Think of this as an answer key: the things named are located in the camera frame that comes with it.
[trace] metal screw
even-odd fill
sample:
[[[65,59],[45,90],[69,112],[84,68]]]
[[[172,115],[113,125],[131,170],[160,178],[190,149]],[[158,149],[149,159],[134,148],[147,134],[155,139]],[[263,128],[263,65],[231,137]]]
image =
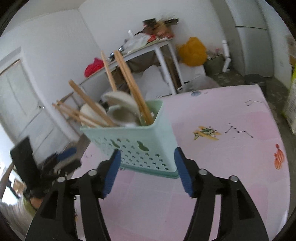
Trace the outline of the metal screw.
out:
[[[95,176],[97,173],[98,173],[98,172],[97,172],[96,170],[90,170],[90,171],[88,172],[88,174],[89,174],[90,176]]]
[[[65,181],[65,180],[66,180],[65,177],[59,177],[59,178],[57,179],[57,181],[58,181],[59,183],[62,183],[62,182]]]
[[[230,180],[236,183],[239,180],[239,178],[237,176],[231,176]]]
[[[207,170],[206,169],[199,169],[198,173],[205,176],[207,174]]]

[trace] red bag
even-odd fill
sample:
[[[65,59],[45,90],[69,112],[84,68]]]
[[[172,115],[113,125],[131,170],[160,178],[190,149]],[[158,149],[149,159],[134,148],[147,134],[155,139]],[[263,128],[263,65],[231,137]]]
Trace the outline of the red bag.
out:
[[[91,76],[94,72],[104,67],[104,62],[101,59],[94,58],[94,62],[87,66],[84,71],[84,76],[87,78]]]

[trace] printed constellation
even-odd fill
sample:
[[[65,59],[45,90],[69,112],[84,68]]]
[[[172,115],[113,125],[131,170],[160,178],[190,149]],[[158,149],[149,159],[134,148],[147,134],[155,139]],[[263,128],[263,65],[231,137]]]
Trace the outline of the printed constellation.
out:
[[[252,100],[248,100],[247,102],[245,102],[245,104],[247,105],[247,106],[250,106],[251,104],[253,104],[253,103],[262,103],[261,101],[252,101]]]
[[[249,135],[251,138],[254,138],[253,136],[251,136],[247,131],[237,131],[237,128],[234,126],[230,126],[230,128],[224,132],[225,134],[227,134],[231,129],[234,129],[237,133],[246,133],[247,135]]]

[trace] table leg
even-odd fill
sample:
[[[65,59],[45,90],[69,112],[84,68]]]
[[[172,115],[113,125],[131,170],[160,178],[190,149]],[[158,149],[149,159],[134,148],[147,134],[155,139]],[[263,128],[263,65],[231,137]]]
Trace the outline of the table leg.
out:
[[[182,74],[181,74],[180,66],[179,66],[179,63],[178,63],[178,60],[177,60],[177,57],[176,57],[176,54],[175,54],[175,51],[174,51],[174,48],[173,48],[171,42],[169,42],[169,44],[168,44],[168,48],[169,48],[169,50],[170,50],[170,54],[171,54],[171,56],[172,56],[172,58],[173,58],[173,61],[174,61],[174,64],[175,64],[176,70],[177,70],[177,72],[178,72],[179,80],[180,80],[180,82],[181,82],[181,85],[183,85],[183,84],[184,84],[184,81],[183,81],[183,78],[182,78]]]
[[[173,83],[172,78],[170,76],[170,73],[168,71],[168,67],[165,63],[165,59],[163,57],[163,54],[158,46],[155,46],[154,51],[155,51],[155,54],[158,58],[160,65],[161,65],[161,68],[163,70],[163,75],[164,75],[165,81],[169,84],[171,94],[175,95],[176,94],[175,86],[174,86],[174,83]]]

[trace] trash can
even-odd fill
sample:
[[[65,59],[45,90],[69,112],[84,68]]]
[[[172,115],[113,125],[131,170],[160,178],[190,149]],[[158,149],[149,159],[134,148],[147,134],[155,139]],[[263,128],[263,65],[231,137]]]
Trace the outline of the trash can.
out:
[[[262,77],[259,74],[248,74],[245,75],[244,82],[246,85],[259,85],[264,96],[266,96],[266,78]]]

